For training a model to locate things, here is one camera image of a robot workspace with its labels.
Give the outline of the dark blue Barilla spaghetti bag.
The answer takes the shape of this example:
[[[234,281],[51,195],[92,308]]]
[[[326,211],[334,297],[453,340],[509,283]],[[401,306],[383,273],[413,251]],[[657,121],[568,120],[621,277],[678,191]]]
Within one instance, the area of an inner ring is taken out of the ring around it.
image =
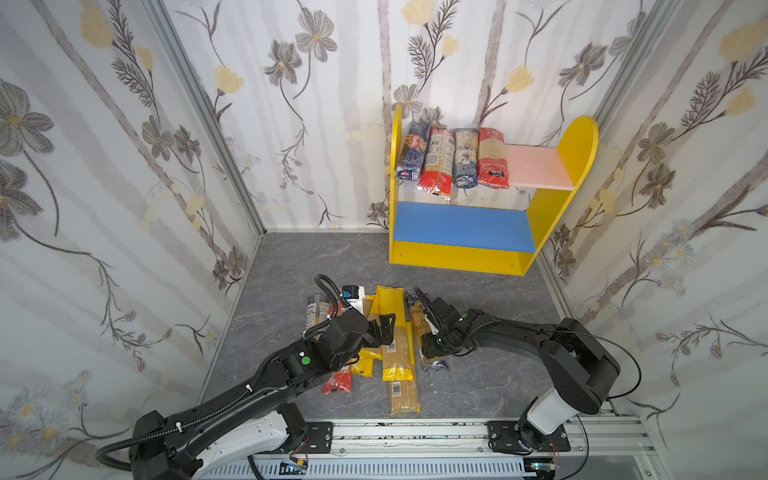
[[[398,159],[395,176],[398,180],[418,181],[427,154],[431,125],[426,121],[412,122]]]

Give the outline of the red yellow spaghetti bag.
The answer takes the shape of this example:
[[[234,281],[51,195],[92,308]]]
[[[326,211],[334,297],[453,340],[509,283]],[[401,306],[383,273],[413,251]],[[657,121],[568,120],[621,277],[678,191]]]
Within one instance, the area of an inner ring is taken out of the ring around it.
[[[478,183],[493,189],[509,189],[509,170],[504,135],[493,128],[478,129]]]

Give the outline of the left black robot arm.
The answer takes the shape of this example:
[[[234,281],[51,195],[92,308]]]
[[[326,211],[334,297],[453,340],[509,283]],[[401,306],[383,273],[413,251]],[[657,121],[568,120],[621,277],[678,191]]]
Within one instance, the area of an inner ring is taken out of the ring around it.
[[[317,274],[314,281],[331,300],[325,320],[268,354],[247,380],[209,401],[168,417],[157,411],[144,415],[131,438],[101,447],[96,460],[135,479],[191,479],[203,472],[203,452],[215,441],[324,384],[357,361],[362,349],[391,344],[394,314],[369,320],[328,276]]]

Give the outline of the red labelled spaghetti bag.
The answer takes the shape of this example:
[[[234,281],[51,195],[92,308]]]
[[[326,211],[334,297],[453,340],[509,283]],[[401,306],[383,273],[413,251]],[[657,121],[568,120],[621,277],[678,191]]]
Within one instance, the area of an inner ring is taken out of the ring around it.
[[[449,200],[453,186],[455,137],[451,130],[432,127],[419,190]]]

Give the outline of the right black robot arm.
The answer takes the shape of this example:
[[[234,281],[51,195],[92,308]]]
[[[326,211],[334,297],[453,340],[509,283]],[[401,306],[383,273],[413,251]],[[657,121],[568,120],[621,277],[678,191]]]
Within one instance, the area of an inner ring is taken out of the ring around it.
[[[528,455],[551,444],[560,427],[579,414],[595,415],[620,376],[619,362],[579,321],[535,324],[504,319],[478,309],[461,313],[441,298],[415,290],[432,331],[421,337],[427,358],[464,356],[492,348],[539,361],[552,387],[535,398],[504,433],[490,432],[497,452]]]

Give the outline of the blue gold spaghetti bag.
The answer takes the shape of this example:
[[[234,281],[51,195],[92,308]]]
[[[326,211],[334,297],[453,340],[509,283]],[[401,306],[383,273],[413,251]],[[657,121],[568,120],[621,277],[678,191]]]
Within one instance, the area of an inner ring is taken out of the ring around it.
[[[478,130],[456,129],[454,140],[453,183],[458,188],[474,188],[478,185]]]

